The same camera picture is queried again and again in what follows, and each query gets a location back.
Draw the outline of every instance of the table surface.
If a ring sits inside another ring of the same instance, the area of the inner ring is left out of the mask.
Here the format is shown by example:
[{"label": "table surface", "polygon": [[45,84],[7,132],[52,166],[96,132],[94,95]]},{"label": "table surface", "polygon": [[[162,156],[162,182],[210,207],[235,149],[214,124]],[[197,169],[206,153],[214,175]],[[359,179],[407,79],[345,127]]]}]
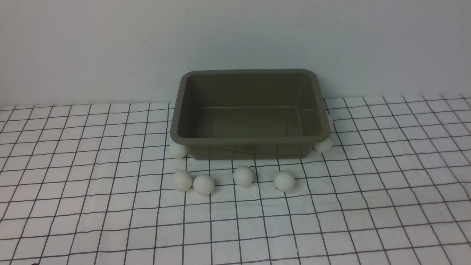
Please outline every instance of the table surface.
[{"label": "table surface", "polygon": [[172,159],[172,103],[0,108],[0,265],[469,264],[471,99],[325,103],[332,151],[256,161]]}]

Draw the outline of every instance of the gray plastic tub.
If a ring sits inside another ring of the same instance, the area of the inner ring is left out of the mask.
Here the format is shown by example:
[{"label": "gray plastic tub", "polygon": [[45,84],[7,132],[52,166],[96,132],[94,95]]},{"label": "gray plastic tub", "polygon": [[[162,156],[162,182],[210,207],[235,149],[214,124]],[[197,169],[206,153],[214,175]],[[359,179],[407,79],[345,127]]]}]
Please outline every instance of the gray plastic tub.
[{"label": "gray plastic tub", "polygon": [[301,158],[329,134],[319,82],[304,69],[187,73],[170,129],[195,159]]}]

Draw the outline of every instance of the white ball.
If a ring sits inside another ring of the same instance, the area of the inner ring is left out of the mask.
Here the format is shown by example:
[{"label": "white ball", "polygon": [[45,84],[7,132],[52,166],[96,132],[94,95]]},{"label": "white ball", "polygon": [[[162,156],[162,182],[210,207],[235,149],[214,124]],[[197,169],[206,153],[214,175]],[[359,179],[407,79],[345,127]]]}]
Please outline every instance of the white ball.
[{"label": "white ball", "polygon": [[242,187],[248,187],[253,181],[253,172],[248,166],[240,166],[234,170],[234,182]]},{"label": "white ball", "polygon": [[172,186],[175,190],[180,192],[184,192],[191,188],[193,184],[193,178],[191,177],[190,173],[179,170],[173,174],[172,177]]},{"label": "white ball", "polygon": [[169,146],[169,152],[174,159],[183,159],[188,154],[188,146],[173,142]]},{"label": "white ball", "polygon": [[275,188],[282,192],[288,192],[294,188],[294,176],[288,171],[280,171],[273,179]]},{"label": "white ball", "polygon": [[214,180],[208,175],[199,175],[193,181],[193,189],[201,196],[209,196],[214,189]]},{"label": "white ball", "polygon": [[322,142],[317,142],[314,144],[314,150],[318,153],[326,153],[332,149],[333,141],[329,137]]},{"label": "white ball", "polygon": [[335,127],[333,126],[333,118],[329,114],[327,114],[327,119],[329,120],[329,127],[330,131],[333,132],[335,131]]}]

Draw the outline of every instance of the grid tablecloth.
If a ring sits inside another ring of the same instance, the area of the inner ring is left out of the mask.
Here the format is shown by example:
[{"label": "grid tablecloth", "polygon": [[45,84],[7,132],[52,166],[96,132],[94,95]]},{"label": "grid tablecloth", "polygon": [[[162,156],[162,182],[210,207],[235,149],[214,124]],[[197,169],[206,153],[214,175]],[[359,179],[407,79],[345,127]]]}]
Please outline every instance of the grid tablecloth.
[{"label": "grid tablecloth", "polygon": [[[172,159],[171,103],[3,107],[0,265],[469,264],[471,99],[325,103],[331,152],[256,161]],[[179,169],[214,192],[173,190]]]}]

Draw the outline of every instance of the rectangular container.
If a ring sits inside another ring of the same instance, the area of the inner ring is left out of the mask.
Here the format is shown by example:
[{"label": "rectangular container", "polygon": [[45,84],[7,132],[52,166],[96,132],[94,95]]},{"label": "rectangular container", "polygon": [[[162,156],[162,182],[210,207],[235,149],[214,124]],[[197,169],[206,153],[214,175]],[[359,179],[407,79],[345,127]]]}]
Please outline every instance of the rectangular container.
[{"label": "rectangular container", "polygon": [[302,158],[329,134],[319,82],[304,69],[187,73],[170,129],[198,160]]}]

